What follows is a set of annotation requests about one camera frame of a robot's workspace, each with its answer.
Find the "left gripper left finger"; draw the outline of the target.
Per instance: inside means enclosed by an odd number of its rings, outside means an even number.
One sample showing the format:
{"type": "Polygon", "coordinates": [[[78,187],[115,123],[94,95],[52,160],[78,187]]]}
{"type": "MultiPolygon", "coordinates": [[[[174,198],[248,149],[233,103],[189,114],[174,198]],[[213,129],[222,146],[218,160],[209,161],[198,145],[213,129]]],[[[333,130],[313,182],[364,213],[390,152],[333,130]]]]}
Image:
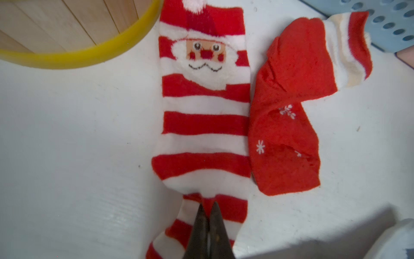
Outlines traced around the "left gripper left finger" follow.
{"type": "Polygon", "coordinates": [[[203,205],[199,205],[183,259],[209,258],[209,220],[203,205]]]}

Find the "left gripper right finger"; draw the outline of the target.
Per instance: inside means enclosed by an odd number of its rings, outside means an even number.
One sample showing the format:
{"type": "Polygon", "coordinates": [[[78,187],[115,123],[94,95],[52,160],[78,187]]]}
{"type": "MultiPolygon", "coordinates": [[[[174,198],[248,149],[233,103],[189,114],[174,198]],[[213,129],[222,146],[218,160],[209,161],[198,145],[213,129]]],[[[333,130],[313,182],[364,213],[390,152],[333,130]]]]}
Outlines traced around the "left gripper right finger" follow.
{"type": "Polygon", "coordinates": [[[235,259],[231,243],[228,238],[219,204],[212,206],[209,218],[211,259],[235,259]]]}

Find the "red white striped sock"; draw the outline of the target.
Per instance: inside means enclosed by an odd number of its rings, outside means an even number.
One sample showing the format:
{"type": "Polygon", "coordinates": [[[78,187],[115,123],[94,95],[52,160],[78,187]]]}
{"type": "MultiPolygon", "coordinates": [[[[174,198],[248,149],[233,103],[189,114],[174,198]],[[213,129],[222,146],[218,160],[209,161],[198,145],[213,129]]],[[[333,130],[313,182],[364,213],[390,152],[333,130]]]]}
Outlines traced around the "red white striped sock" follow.
{"type": "Polygon", "coordinates": [[[163,130],[154,173],[183,196],[148,259],[180,259],[199,206],[218,203],[230,243],[248,214],[251,69],[241,8],[164,1],[158,38],[163,130]]]}

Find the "white black sport sock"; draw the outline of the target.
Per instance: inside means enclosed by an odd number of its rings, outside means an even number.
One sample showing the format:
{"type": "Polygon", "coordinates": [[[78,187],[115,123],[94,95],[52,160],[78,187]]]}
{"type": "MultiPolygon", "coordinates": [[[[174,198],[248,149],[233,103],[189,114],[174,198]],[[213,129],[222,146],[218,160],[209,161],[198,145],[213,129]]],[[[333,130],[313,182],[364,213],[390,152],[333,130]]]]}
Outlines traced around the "white black sport sock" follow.
{"type": "Polygon", "coordinates": [[[405,219],[387,229],[364,259],[413,259],[414,219],[405,219]]]}

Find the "red snowflake sock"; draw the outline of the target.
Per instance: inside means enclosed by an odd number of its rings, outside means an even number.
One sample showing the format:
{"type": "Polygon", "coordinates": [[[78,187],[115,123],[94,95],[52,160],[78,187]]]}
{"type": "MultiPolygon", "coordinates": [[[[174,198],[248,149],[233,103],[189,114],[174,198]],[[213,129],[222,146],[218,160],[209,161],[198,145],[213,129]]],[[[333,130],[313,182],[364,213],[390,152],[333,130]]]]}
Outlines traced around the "red snowflake sock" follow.
{"type": "Polygon", "coordinates": [[[320,185],[319,140],[303,102],[360,85],[371,74],[368,12],[298,18],[277,36],[259,69],[249,153],[258,189],[274,196],[320,185]]]}

